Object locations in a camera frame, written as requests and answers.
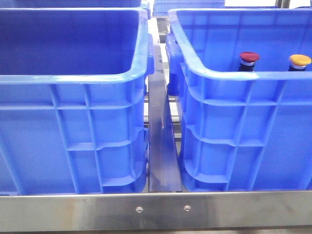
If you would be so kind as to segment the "blue bin rear right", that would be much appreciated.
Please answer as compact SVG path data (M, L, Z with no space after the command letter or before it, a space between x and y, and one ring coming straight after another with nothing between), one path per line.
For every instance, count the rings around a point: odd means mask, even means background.
M224 7L224 0L155 0L153 16L168 16L168 11L171 9Z

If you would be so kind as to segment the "blue plastic bin right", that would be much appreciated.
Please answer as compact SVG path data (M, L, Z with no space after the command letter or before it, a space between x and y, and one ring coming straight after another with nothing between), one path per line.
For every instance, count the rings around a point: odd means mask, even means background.
M166 38L168 93L182 128L179 165L196 191L309 190L312 187L310 9L172 9ZM241 52L256 52L239 72Z

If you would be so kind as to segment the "red mushroom push button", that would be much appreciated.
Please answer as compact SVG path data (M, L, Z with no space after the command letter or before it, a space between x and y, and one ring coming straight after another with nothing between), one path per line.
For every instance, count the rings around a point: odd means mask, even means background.
M239 54L241 61L239 65L239 72L253 72L255 67L255 62L260 59L260 55L256 52L241 52Z

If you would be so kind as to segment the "blue plastic bin left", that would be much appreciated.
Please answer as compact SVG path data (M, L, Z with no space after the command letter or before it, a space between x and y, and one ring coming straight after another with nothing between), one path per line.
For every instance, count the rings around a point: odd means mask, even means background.
M145 80L139 8L0 10L0 194L140 193Z

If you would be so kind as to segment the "steel front rail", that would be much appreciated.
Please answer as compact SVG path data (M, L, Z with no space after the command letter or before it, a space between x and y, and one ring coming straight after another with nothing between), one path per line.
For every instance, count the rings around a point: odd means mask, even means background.
M2 232L310 227L311 191L2 196Z

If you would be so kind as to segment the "dark metal divider bar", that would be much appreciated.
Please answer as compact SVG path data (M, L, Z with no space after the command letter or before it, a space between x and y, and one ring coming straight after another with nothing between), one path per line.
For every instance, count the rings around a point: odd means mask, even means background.
M149 192L182 192L159 35L153 35L154 68L148 76Z

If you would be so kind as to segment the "blue bin rear left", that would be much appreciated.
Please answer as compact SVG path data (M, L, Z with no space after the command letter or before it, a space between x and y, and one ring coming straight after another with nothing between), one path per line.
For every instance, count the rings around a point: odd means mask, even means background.
M151 18L147 0L1 0L1 8L142 8Z

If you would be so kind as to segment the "yellow mushroom push button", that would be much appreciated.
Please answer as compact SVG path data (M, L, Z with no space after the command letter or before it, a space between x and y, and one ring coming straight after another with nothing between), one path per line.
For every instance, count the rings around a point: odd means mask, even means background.
M289 57L290 65L288 71L305 71L312 63L312 59L306 55L294 54Z

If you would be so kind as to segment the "blue plastic bin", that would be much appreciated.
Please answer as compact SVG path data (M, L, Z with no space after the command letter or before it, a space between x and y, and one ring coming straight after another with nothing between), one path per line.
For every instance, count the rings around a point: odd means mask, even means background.
M0 10L0 194L140 193L145 80L139 8Z
M166 38L168 93L182 128L179 165L196 191L309 190L312 187L310 9L172 9ZM241 52L256 52L239 72Z

